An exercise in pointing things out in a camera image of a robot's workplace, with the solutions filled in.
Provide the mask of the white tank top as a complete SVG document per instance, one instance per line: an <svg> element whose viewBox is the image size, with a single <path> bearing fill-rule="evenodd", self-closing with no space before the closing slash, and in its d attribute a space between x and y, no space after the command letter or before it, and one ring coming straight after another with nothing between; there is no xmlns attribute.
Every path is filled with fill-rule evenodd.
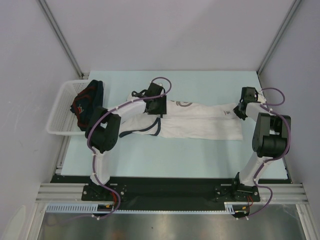
<svg viewBox="0 0 320 240"><path fill-rule="evenodd" d="M162 138L241 141L235 103L207 106L195 102L166 101L166 114L137 114L120 125L119 137L130 134Z"/></svg>

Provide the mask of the navy tank top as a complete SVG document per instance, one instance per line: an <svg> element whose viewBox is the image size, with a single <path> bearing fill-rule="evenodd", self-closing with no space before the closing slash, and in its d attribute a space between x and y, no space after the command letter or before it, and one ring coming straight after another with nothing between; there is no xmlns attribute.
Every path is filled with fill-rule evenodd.
<svg viewBox="0 0 320 240"><path fill-rule="evenodd" d="M104 83L95 79L76 95L70 111L75 115L77 126L81 131L86 131L95 108L102 107L103 100Z"/></svg>

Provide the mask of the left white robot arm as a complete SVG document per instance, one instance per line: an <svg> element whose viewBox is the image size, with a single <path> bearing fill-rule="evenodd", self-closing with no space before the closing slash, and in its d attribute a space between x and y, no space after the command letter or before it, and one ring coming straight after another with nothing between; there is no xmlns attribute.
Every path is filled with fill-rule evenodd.
<svg viewBox="0 0 320 240"><path fill-rule="evenodd" d="M145 133L155 129L154 136L161 131L161 117L167 113L167 91L160 83L151 81L148 89L133 91L125 103L107 109L96 107L85 132L87 146L92 151L92 174L90 180L95 184L93 194L100 200L110 196L111 188L106 184L111 175L107 170L107 155L119 137L125 137L133 132ZM121 132L121 125L127 120L139 115L154 115L153 123L144 128L136 128Z"/></svg>

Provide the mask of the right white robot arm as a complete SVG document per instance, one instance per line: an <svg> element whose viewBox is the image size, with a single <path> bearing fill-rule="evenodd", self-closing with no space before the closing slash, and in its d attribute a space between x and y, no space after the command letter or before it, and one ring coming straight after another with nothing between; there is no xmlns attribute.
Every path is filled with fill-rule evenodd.
<svg viewBox="0 0 320 240"><path fill-rule="evenodd" d="M255 121L252 137L253 153L246 166L237 173L231 188L231 196L237 200L259 196L258 181L267 167L282 159L291 146L291 117L276 113L276 104L259 101L254 87L243 87L238 105L233 112L242 120Z"/></svg>

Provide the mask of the white plastic basket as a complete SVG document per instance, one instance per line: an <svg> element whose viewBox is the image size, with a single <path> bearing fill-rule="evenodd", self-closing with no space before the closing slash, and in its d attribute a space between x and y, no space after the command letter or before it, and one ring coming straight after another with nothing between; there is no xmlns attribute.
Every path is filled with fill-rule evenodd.
<svg viewBox="0 0 320 240"><path fill-rule="evenodd" d="M46 131L59 136L81 136L85 132L78 127L78 120L71 112L74 98L83 91L90 80L69 80L64 82L56 96L46 124Z"/></svg>

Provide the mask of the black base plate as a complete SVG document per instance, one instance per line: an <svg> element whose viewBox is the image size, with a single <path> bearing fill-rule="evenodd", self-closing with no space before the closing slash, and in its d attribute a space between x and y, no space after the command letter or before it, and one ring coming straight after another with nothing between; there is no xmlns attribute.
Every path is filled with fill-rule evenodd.
<svg viewBox="0 0 320 240"><path fill-rule="evenodd" d="M83 202L112 202L122 211L217 211L223 203L258 203L264 188L242 187L232 178L112 177L105 186L88 176L54 175L52 184L80 184Z"/></svg>

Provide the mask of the right aluminium frame post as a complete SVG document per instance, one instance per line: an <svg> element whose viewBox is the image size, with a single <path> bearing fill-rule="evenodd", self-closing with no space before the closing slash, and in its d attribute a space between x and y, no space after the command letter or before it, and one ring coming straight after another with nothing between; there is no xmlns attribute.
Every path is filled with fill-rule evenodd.
<svg viewBox="0 0 320 240"><path fill-rule="evenodd" d="M301 4L303 3L303 0L294 0L292 4L290 5L290 8L288 12L286 13L280 27L278 28L266 54L264 55L256 73L259 77L266 66L268 65L269 61L272 59L278 45L280 44L282 38L284 37L288 27L290 26L291 22L293 21L295 15L297 14Z"/></svg>

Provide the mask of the aluminium frame post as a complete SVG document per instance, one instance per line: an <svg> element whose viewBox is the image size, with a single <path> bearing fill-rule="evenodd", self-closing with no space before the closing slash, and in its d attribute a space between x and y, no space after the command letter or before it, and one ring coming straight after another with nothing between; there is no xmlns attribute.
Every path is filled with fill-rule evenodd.
<svg viewBox="0 0 320 240"><path fill-rule="evenodd" d="M278 28L266 54L264 55L256 73L259 77L266 66L268 65L269 61L272 59L278 45L280 44L282 38L284 37L288 27L290 26L291 22L293 21L295 15L297 14L301 4L303 3L303 0L294 0L292 4L290 5L290 8L288 12L286 13L280 27Z"/></svg>
<svg viewBox="0 0 320 240"><path fill-rule="evenodd" d="M69 60L73 70L75 71L76 75L82 79L84 77L84 73L80 68L80 65L78 64L73 51L68 44L53 12L50 9L49 4L46 0L36 0L36 3L38 4L39 8L41 9L43 15L45 16L49 26L51 27L54 35L56 36L62 50L64 51L67 59Z"/></svg>

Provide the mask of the left aluminium frame post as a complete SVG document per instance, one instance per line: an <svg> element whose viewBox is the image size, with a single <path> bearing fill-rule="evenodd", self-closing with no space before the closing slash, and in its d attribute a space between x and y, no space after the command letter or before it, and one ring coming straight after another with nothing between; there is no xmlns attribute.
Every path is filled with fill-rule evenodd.
<svg viewBox="0 0 320 240"><path fill-rule="evenodd" d="M62 50L64 51L67 59L69 60L73 70L75 71L76 75L82 79L84 77L84 73L80 68L80 65L78 64L73 51L68 44L53 12L50 9L49 4L46 0L36 0L36 3L38 4L39 8L41 9L43 15L45 16L49 26L51 27L54 35L56 36Z"/></svg>

